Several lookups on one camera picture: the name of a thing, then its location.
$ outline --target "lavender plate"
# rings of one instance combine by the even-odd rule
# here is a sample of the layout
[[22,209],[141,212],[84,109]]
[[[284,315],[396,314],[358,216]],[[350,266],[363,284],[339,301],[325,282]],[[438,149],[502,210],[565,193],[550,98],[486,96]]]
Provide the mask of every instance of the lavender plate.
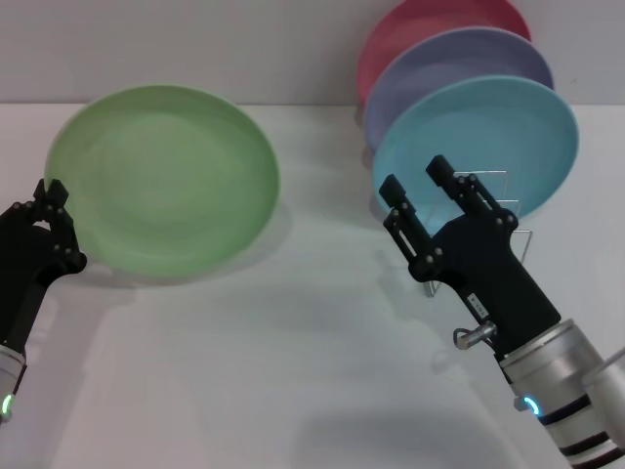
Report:
[[397,118],[433,92],[491,74],[554,88],[547,62],[523,37],[494,27],[452,29],[408,49],[380,76],[364,112],[367,144],[375,152]]

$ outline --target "white wall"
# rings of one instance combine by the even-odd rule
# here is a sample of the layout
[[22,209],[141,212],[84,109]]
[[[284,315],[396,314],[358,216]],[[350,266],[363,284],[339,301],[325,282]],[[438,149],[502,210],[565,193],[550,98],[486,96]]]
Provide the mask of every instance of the white wall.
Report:
[[[358,51],[395,3],[0,0],[0,102],[180,81],[240,103],[353,103]],[[515,3],[572,103],[625,103],[625,2]]]

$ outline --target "label sticker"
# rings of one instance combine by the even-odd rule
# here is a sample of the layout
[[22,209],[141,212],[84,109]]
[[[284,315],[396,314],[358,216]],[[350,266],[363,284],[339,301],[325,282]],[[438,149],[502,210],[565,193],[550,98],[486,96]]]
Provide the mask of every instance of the label sticker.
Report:
[[482,318],[483,320],[488,318],[488,311],[478,299],[478,296],[475,293],[469,295],[467,299],[469,300],[469,303],[471,303],[471,306],[473,306],[473,309],[476,310],[476,313],[478,313],[478,316],[480,318]]

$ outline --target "green plate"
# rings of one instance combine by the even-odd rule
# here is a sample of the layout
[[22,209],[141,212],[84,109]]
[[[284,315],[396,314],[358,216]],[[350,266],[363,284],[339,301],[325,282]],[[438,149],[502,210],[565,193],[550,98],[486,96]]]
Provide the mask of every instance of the green plate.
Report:
[[247,247],[275,207],[267,138],[235,105],[151,85],[79,111],[48,154],[46,183],[69,191],[80,247],[152,277],[201,272]]

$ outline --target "blue led light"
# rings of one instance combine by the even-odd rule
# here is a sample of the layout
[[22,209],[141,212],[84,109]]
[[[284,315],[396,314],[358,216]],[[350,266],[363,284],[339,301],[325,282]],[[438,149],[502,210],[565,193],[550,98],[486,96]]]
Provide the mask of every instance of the blue led light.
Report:
[[531,408],[532,412],[534,412],[534,415],[540,416],[540,407],[534,399],[524,398],[523,401],[527,404],[529,408]]

